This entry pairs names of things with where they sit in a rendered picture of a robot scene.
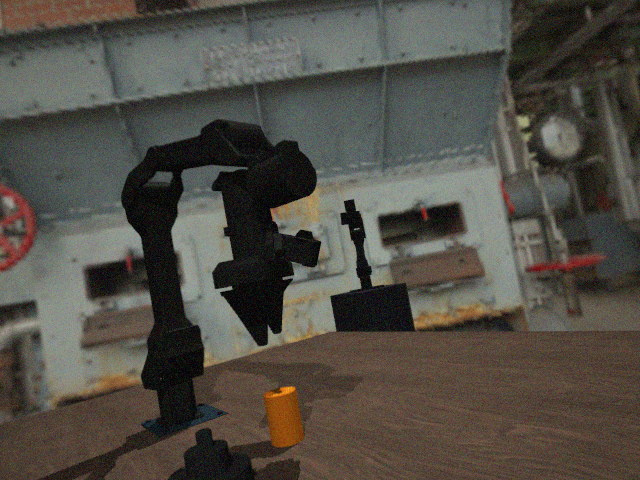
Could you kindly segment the orange knob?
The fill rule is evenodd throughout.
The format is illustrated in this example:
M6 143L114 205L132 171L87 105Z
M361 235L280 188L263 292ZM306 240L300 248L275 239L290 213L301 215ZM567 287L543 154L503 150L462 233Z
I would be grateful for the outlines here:
M288 447L304 439L296 389L285 387L263 394L271 444Z

